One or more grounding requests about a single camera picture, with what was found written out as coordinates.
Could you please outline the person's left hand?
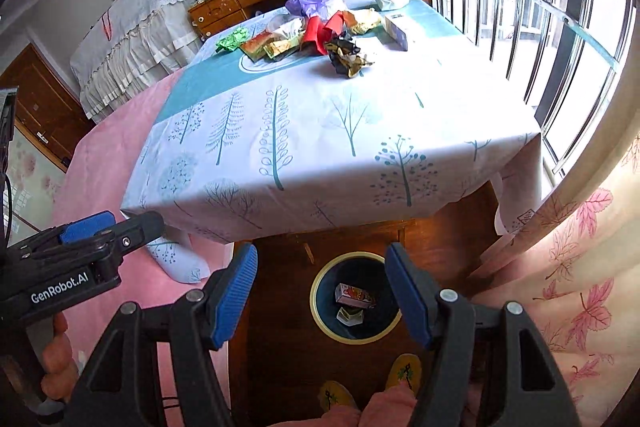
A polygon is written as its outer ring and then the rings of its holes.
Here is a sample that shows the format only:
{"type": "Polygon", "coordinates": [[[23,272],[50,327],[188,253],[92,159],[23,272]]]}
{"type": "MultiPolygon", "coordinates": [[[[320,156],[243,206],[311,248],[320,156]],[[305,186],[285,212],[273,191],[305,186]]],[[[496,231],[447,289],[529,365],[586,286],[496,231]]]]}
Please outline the person's left hand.
{"type": "Polygon", "coordinates": [[[78,369],[66,334],[68,324],[63,313],[55,314],[52,327],[53,338],[42,352],[44,376],[41,389],[52,400],[68,402],[78,380],[78,369]]]}

